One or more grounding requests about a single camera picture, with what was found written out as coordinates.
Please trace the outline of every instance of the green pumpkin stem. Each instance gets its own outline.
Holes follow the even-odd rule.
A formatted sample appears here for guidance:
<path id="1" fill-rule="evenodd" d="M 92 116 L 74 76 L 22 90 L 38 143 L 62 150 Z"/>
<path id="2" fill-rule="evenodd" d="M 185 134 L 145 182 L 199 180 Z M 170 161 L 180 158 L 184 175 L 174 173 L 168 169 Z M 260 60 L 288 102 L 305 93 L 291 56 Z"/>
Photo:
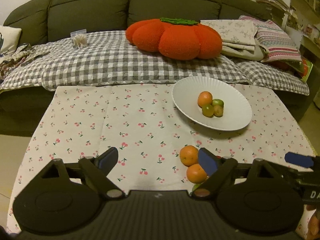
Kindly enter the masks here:
<path id="1" fill-rule="evenodd" d="M 185 19 L 170 19 L 170 18 L 160 18 L 160 21 L 165 23 L 171 23 L 176 25 L 197 25 L 199 24 L 193 20 L 185 20 Z"/>

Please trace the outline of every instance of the white bowl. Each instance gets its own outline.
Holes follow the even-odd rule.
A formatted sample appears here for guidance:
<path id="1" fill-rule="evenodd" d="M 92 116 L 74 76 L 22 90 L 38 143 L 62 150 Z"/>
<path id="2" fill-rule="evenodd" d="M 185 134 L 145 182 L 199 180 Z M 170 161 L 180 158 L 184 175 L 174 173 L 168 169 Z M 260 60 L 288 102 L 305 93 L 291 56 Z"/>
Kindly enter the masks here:
<path id="1" fill-rule="evenodd" d="M 213 99 L 223 100 L 222 117 L 206 117 L 198 106 L 198 96 L 209 91 Z M 246 127 L 252 118 L 248 100 L 235 88 L 220 80 L 192 76 L 179 80 L 172 89 L 172 99 L 188 118 L 205 127 L 220 131 L 235 131 Z"/>

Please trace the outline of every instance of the green sofa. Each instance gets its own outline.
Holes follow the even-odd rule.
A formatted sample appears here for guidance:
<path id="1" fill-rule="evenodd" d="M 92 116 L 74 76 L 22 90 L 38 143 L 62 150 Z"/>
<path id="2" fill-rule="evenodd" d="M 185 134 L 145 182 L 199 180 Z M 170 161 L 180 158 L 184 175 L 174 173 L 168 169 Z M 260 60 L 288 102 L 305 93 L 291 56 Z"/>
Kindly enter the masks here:
<path id="1" fill-rule="evenodd" d="M 145 19 L 170 17 L 238 19 L 248 15 L 270 19 L 269 11 L 251 0 L 31 0 L 15 9 L 4 25 L 19 27 L 19 43 L 32 45 L 57 41 L 70 32 L 125 30 Z M 310 96 L 276 91 L 292 115 L 299 120 L 319 88 L 319 71 L 313 68 L 308 80 Z M 0 134 L 31 136 L 53 92 L 43 87 L 4 91 L 0 94 Z"/>

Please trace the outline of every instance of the white pillow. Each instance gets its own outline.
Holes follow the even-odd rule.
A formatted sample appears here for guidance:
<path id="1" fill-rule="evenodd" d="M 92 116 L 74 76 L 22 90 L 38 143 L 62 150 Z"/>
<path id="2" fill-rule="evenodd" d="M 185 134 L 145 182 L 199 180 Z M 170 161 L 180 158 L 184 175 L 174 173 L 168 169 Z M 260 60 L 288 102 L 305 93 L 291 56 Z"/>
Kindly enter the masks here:
<path id="1" fill-rule="evenodd" d="M 0 25 L 0 56 L 16 51 L 21 29 Z"/>

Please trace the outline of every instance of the screw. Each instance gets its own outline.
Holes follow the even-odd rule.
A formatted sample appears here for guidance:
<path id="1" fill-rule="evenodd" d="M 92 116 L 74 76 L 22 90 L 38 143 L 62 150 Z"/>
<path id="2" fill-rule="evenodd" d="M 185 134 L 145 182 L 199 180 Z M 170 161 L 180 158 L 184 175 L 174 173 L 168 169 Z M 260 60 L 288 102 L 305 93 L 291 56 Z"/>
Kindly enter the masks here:
<path id="1" fill-rule="evenodd" d="M 122 191 L 119 189 L 111 189 L 107 192 L 107 196 L 111 198 L 119 198 L 122 196 Z"/>

